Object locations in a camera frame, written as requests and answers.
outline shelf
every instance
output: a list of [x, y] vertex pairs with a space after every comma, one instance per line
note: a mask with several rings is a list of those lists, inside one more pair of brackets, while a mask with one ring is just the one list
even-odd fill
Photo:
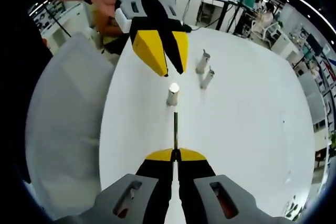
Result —
[[335, 130], [335, 122], [336, 122], [335, 99], [334, 99], [331, 91], [327, 92], [323, 96], [323, 99], [324, 99], [325, 104], [329, 104], [329, 106], [330, 106], [330, 113], [327, 115], [327, 118], [328, 118], [329, 133], [331, 133]]

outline orange object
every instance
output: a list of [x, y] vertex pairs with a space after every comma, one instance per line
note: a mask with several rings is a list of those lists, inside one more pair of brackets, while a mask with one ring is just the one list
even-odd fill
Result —
[[48, 47], [48, 41], [45, 38], [42, 38], [42, 40], [43, 40], [44, 45], [46, 45], [46, 47]]

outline metal cylinder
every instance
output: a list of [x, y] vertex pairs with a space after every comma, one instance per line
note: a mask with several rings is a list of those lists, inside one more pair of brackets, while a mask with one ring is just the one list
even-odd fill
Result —
[[202, 58], [196, 66], [196, 73], [204, 74], [205, 67], [209, 60], [210, 60], [210, 55], [206, 53], [205, 50], [203, 49]]
[[215, 75], [215, 72], [212, 69], [210, 69], [209, 72], [206, 74], [206, 77], [201, 83], [201, 89], [206, 89], [208, 87], [214, 75]]
[[168, 91], [167, 105], [168, 106], [176, 106], [177, 105], [177, 96], [180, 90], [179, 85], [176, 82], [173, 82]]

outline metal rod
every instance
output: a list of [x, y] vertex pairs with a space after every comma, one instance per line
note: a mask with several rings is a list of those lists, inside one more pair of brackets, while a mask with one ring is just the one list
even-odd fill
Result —
[[174, 150], [178, 149], [177, 112], [174, 112]]

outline white wall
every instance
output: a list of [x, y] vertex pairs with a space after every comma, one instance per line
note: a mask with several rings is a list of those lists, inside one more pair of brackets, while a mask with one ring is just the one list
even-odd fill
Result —
[[330, 48], [330, 52], [326, 55], [328, 58], [336, 60], [336, 53], [332, 49], [329, 41], [323, 36], [322, 33], [310, 22], [309, 19], [304, 17], [301, 13], [299, 13], [293, 6], [290, 4], [285, 4], [281, 13], [280, 13], [280, 21], [284, 24], [283, 31], [288, 35], [298, 24], [302, 24], [305, 30], [311, 33], [316, 41], [320, 44], [320, 46], [324, 47], [326, 44]]

